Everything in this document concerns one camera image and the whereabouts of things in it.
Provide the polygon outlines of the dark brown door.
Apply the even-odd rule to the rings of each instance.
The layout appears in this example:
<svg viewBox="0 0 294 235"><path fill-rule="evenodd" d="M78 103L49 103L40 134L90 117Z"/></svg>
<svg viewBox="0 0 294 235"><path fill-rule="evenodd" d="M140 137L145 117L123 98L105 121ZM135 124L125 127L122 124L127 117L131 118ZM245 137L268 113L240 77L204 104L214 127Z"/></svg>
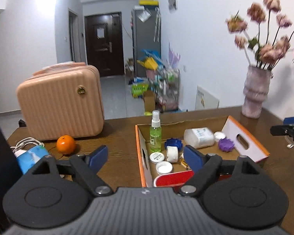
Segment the dark brown door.
<svg viewBox="0 0 294 235"><path fill-rule="evenodd" d="M122 14L85 16L84 25L87 63L101 77L124 75Z"/></svg>

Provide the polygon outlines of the grey refrigerator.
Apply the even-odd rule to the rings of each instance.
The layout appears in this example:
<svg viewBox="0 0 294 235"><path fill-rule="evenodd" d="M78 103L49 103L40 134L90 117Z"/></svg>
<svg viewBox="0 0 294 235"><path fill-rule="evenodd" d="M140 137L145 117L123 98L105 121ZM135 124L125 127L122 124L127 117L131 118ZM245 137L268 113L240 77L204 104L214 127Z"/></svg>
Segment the grey refrigerator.
<svg viewBox="0 0 294 235"><path fill-rule="evenodd" d="M157 12L155 5L140 5L131 11L134 72L138 77L146 77L145 68L137 62L145 57L143 50L155 50L161 55L161 37L154 39Z"/></svg>

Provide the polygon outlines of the pink textured vase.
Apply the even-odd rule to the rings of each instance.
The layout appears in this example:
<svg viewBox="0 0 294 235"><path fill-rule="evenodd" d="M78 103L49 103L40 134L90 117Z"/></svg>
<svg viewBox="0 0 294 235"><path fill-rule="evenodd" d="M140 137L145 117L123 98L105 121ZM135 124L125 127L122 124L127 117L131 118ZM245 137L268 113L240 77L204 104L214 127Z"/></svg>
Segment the pink textured vase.
<svg viewBox="0 0 294 235"><path fill-rule="evenodd" d="M255 66L249 66L243 94L242 114L248 118L258 119L261 115L263 102L267 99L271 72Z"/></svg>

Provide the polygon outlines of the dried pink roses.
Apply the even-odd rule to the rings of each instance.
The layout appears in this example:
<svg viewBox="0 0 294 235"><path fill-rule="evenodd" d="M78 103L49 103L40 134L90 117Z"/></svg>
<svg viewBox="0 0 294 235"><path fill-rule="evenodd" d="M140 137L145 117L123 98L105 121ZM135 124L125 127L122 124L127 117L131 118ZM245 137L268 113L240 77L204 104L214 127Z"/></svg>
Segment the dried pink roses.
<svg viewBox="0 0 294 235"><path fill-rule="evenodd" d="M282 13L280 0L253 2L246 11L225 20L227 30L234 34L235 46L244 51L250 66L272 71L290 52L294 22Z"/></svg>

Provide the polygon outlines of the blue round lid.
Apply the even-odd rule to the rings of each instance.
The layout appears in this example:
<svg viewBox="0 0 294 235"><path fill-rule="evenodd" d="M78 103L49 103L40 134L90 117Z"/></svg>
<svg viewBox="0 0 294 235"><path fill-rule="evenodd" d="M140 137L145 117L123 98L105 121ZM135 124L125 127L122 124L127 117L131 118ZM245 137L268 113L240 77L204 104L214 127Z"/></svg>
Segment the blue round lid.
<svg viewBox="0 0 294 235"><path fill-rule="evenodd" d="M165 149L168 147L177 147L178 151L180 152L183 149L183 143L178 138L170 138L165 141Z"/></svg>

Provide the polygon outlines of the red white lint brush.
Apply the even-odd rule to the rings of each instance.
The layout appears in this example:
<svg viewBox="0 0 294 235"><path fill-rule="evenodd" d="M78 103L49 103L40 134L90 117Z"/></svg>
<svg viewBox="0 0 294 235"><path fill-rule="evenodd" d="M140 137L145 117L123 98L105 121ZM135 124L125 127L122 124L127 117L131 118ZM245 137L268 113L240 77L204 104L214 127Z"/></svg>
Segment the red white lint brush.
<svg viewBox="0 0 294 235"><path fill-rule="evenodd" d="M192 170L161 174L153 180L153 187L171 187L175 192L178 192L182 185L194 175L195 173Z"/></svg>

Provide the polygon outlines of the green spray bottle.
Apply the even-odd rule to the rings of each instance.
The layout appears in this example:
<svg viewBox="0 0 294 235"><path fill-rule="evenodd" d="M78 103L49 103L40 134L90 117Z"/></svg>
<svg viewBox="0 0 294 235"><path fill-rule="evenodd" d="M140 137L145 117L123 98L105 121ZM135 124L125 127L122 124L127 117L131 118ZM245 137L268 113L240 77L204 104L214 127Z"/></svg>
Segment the green spray bottle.
<svg viewBox="0 0 294 235"><path fill-rule="evenodd" d="M162 130L160 112L154 110L152 112L152 120L150 127L150 150L151 152L161 152Z"/></svg>

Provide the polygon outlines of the purple round lid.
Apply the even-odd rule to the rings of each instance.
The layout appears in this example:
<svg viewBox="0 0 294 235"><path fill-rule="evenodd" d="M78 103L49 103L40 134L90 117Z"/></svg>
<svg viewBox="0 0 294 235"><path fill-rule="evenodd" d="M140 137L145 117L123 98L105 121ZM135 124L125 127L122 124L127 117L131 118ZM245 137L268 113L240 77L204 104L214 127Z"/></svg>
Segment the purple round lid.
<svg viewBox="0 0 294 235"><path fill-rule="evenodd" d="M223 138L218 141L218 148L222 152L231 152L235 147L234 142L229 138Z"/></svg>

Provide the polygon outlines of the white small jar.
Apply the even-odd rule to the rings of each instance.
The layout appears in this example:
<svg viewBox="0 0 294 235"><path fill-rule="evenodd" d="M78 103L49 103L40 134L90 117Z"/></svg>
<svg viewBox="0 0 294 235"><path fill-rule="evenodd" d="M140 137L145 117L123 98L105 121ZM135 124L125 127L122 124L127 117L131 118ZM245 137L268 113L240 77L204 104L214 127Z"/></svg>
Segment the white small jar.
<svg viewBox="0 0 294 235"><path fill-rule="evenodd" d="M168 162L170 162L170 163L178 162L178 159L179 159L178 147L167 146L166 151L167 151L167 161Z"/></svg>

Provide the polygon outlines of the orange fruit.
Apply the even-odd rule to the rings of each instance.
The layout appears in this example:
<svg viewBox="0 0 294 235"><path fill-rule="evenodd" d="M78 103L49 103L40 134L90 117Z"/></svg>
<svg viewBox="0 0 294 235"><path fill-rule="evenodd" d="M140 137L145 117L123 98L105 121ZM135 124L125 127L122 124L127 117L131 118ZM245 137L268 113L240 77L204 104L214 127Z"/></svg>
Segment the orange fruit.
<svg viewBox="0 0 294 235"><path fill-rule="evenodd" d="M63 135L57 139L56 149L63 155L73 154L76 149L75 140L69 135Z"/></svg>

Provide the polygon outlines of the pink ribbed suitcase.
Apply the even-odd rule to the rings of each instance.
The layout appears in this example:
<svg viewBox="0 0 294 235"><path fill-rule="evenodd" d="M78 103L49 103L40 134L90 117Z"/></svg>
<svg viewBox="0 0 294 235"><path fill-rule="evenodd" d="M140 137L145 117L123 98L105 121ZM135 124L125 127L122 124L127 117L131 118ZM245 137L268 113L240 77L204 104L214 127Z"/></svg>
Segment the pink ribbed suitcase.
<svg viewBox="0 0 294 235"><path fill-rule="evenodd" d="M100 73L84 62L66 62L33 73L16 89L28 132L48 141L100 134L104 108Z"/></svg>

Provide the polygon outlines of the brown cardboard box on floor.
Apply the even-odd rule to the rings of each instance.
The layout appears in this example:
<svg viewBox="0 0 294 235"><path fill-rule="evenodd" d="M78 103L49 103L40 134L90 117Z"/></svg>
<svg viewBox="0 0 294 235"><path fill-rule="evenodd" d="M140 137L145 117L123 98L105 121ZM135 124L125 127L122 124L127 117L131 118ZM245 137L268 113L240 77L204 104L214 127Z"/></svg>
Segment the brown cardboard box on floor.
<svg viewBox="0 0 294 235"><path fill-rule="evenodd" d="M143 101L145 112L153 112L155 110L155 96L153 91L148 90L144 92Z"/></svg>

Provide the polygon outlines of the white board leaning on wall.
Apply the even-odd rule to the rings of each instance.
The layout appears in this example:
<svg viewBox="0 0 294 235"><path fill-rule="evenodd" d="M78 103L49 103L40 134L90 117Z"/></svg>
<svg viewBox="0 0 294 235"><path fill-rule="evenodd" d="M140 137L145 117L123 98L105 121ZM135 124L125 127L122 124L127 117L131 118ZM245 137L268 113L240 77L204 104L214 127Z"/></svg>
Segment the white board leaning on wall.
<svg viewBox="0 0 294 235"><path fill-rule="evenodd" d="M198 86L196 91L195 110L217 109L219 108L219 99Z"/></svg>

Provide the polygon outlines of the orange white cardboard box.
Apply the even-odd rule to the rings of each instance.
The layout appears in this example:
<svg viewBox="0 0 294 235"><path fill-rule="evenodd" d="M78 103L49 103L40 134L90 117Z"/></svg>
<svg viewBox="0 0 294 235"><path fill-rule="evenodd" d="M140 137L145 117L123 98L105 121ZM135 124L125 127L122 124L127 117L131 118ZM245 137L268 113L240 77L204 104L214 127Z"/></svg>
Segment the orange white cardboard box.
<svg viewBox="0 0 294 235"><path fill-rule="evenodd" d="M186 146L197 153L217 154L223 160L246 155L260 162L270 154L232 116L162 124L150 138L149 124L135 126L136 148L143 187L174 187L187 181L200 163Z"/></svg>

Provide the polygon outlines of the white round lid with label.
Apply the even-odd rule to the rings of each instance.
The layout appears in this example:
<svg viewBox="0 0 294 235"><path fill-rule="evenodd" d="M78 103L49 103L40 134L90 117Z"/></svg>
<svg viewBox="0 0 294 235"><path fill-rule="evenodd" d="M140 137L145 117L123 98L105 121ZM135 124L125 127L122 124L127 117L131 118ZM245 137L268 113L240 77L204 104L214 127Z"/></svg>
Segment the white round lid with label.
<svg viewBox="0 0 294 235"><path fill-rule="evenodd" d="M165 161L165 156L161 152L153 152L149 155L149 160L152 163L157 164L159 162Z"/></svg>

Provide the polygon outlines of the blue tissue pack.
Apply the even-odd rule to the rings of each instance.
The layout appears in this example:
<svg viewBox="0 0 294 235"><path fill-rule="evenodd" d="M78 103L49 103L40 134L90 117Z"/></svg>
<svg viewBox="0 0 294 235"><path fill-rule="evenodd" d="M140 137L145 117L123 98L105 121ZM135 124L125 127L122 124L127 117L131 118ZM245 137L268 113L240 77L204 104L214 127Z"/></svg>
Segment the blue tissue pack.
<svg viewBox="0 0 294 235"><path fill-rule="evenodd" d="M18 165L23 174L28 172L41 158L49 155L42 145L37 145L29 150L18 150L15 152Z"/></svg>

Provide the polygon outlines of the white round cap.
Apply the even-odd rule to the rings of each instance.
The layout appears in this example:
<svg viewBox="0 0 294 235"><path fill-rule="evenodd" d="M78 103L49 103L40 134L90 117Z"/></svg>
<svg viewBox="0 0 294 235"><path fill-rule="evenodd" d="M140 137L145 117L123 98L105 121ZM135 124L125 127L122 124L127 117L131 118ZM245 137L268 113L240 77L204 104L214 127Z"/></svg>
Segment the white round cap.
<svg viewBox="0 0 294 235"><path fill-rule="evenodd" d="M158 175L169 174L173 170L173 166L168 161L161 161L155 165L155 169Z"/></svg>

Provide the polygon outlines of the white square plastic bottle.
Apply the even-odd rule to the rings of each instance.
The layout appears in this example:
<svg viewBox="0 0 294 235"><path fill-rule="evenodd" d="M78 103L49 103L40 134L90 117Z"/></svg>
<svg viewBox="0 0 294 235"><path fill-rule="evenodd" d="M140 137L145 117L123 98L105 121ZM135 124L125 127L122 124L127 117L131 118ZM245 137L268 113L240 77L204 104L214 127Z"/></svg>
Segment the white square plastic bottle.
<svg viewBox="0 0 294 235"><path fill-rule="evenodd" d="M214 134L207 127L186 129L184 141L195 149L210 147L214 145Z"/></svg>

